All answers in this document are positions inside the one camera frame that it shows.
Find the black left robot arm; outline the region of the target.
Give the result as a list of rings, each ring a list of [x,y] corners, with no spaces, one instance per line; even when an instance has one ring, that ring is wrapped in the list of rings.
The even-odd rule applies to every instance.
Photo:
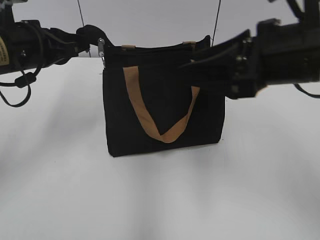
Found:
[[[59,28],[42,27],[39,20],[15,21],[13,6],[17,0],[0,2],[0,73],[2,75],[35,69],[39,72],[52,65],[64,65],[91,45],[113,47],[106,33],[87,24],[68,33]]]

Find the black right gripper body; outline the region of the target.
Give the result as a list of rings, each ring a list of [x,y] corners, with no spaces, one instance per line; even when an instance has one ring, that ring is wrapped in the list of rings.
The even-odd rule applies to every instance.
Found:
[[[194,53],[194,85],[232,100],[255,98],[261,81],[257,40],[249,29]]]

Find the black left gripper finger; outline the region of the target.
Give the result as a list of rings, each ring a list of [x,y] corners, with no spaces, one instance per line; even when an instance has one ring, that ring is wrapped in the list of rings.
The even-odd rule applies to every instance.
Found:
[[[81,36],[90,45],[96,47],[103,46],[104,48],[114,47],[114,44],[107,37],[106,33],[95,25],[87,24],[80,27],[76,30],[76,34]]]

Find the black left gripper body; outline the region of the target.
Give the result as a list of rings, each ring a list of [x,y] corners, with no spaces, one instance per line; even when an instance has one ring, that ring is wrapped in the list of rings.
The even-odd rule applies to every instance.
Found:
[[[43,65],[64,65],[79,56],[79,36],[59,28],[37,27],[43,43]]]

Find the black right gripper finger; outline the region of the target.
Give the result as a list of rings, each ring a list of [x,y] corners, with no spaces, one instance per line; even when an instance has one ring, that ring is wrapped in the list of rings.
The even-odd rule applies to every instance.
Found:
[[[180,65],[177,82],[192,87],[213,87],[215,85],[215,65],[210,58],[211,48],[197,50],[189,62]]]

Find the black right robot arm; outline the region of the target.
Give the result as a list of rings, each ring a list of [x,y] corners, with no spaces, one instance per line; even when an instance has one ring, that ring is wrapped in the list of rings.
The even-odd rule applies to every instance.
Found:
[[[287,2],[297,22],[282,25],[277,18],[260,21],[256,35],[249,30],[201,50],[180,69],[192,75],[190,86],[232,100],[254,98],[271,85],[320,80],[320,3]]]

